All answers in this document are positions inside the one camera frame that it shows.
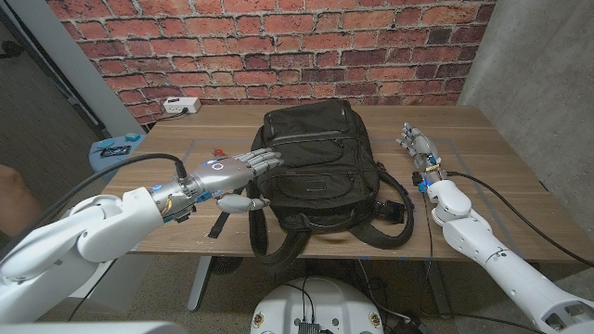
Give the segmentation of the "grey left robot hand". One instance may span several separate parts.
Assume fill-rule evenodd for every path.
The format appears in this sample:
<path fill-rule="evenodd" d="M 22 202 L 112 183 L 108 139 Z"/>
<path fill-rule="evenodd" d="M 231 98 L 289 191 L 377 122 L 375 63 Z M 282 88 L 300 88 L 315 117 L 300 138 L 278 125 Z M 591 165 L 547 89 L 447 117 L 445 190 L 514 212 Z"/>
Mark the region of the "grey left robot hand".
<path fill-rule="evenodd" d="M 259 148 L 233 157 L 206 161 L 190 175 L 199 185 L 201 193 L 210 193 L 216 199 L 216 206 L 221 212 L 251 212 L 268 206 L 270 200 L 260 199 L 259 196 L 248 198 L 229 193 L 229 190 L 240 189 L 257 176 L 282 164 L 279 152 L 271 148 Z"/>

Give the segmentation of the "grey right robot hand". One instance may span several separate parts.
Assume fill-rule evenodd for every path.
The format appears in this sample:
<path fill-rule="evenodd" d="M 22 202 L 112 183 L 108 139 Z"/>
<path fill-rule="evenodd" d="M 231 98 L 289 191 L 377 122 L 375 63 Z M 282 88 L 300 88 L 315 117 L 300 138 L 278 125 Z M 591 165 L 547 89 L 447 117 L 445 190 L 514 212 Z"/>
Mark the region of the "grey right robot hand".
<path fill-rule="evenodd" d="M 441 172 L 441 157 L 434 142 L 421 130 L 404 123 L 402 136 L 396 140 L 413 159 L 419 177 L 415 177 L 414 185 L 424 183 L 430 186 L 445 177 Z"/>

